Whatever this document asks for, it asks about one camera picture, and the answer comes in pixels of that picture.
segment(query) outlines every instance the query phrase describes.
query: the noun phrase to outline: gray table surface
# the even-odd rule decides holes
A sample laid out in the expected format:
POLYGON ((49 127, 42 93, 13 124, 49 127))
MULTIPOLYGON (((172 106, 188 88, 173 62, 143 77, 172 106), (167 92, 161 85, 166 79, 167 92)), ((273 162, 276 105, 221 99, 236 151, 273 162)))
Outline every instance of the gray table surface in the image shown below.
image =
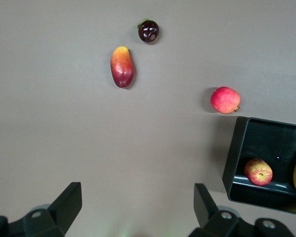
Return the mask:
POLYGON ((296 0, 0 0, 0 215, 15 221, 73 181, 67 237, 184 237, 194 183, 249 223, 296 215, 230 202, 222 173, 237 116, 296 124, 296 0), (137 24, 160 35, 140 41, 137 24), (111 76, 129 48, 133 85, 111 76), (209 98, 229 86, 241 110, 209 98))

